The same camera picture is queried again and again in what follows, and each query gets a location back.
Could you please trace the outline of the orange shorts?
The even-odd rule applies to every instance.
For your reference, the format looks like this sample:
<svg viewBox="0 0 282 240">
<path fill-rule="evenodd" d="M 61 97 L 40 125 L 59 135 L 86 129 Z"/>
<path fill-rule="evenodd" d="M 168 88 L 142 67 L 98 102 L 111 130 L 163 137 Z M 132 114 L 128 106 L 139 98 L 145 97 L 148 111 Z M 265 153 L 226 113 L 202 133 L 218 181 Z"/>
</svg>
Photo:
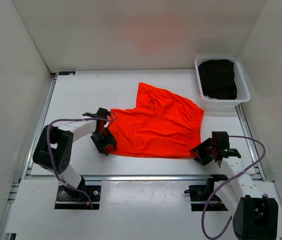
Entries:
<svg viewBox="0 0 282 240">
<path fill-rule="evenodd" d="M 108 153 L 142 158 L 193 158 L 201 142 L 204 110 L 166 89 L 139 83 L 136 107 L 113 108 L 117 119 L 109 127 L 117 146 Z"/>
</svg>

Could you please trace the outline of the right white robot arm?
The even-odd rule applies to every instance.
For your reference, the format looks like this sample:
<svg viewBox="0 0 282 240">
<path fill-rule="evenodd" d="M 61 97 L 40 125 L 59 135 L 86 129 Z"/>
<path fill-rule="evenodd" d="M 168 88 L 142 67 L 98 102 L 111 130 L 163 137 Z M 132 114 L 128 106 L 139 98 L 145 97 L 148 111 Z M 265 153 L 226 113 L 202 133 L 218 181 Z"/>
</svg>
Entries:
<svg viewBox="0 0 282 240">
<path fill-rule="evenodd" d="M 227 178 L 205 187 L 208 198 L 201 215 L 203 234 L 207 239 L 212 239 L 205 229 L 205 214 L 210 201 L 219 198 L 231 216 L 214 239 L 218 240 L 232 226 L 239 240 L 274 240 L 278 231 L 278 203 L 261 191 L 248 174 L 248 170 L 260 163 L 264 155 L 245 167 L 239 151 L 230 147 L 230 138 L 226 132 L 214 131 L 211 138 L 190 151 L 195 155 L 195 161 L 203 166 L 215 161 Z"/>
</svg>

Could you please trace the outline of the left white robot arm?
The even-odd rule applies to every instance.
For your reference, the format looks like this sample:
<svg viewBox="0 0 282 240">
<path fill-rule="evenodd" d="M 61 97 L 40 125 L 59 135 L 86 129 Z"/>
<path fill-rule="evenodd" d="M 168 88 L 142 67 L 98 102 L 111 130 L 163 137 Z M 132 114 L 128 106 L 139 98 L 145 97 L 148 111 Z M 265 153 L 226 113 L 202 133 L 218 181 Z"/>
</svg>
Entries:
<svg viewBox="0 0 282 240">
<path fill-rule="evenodd" d="M 84 198 L 86 188 L 83 177 L 70 164 L 72 145 L 91 134 L 98 152 L 108 155 L 108 147 L 116 149 L 117 142 L 108 127 L 116 118 L 111 115 L 77 119 L 56 119 L 46 125 L 35 147 L 32 160 L 41 168 L 53 173 L 68 188 L 74 200 Z"/>
</svg>

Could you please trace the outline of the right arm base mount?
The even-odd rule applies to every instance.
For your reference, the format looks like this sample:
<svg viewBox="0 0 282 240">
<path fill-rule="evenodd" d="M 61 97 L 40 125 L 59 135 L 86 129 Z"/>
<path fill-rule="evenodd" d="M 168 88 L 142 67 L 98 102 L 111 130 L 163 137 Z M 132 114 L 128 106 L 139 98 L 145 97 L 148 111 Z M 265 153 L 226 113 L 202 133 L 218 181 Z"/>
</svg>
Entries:
<svg viewBox="0 0 282 240">
<path fill-rule="evenodd" d="M 185 195 L 189 195 L 191 201 L 192 212 L 202 212 L 205 202 L 214 190 L 215 182 L 225 181 L 228 178 L 225 175 L 213 174 L 207 178 L 205 184 L 189 185 L 189 188 L 184 191 Z M 208 212 L 226 212 L 228 209 L 223 204 L 221 199 L 214 195 L 207 207 Z"/>
</svg>

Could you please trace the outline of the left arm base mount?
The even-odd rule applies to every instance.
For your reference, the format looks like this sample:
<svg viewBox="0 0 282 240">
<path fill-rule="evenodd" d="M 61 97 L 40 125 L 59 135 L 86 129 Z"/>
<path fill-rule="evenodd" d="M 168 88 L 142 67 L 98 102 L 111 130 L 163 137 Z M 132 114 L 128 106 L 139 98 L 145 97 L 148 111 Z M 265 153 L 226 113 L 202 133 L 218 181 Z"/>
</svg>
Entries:
<svg viewBox="0 0 282 240">
<path fill-rule="evenodd" d="M 101 185 L 85 185 L 84 190 L 89 195 L 92 204 L 85 194 L 59 185 L 54 208 L 57 210 L 99 210 Z"/>
</svg>

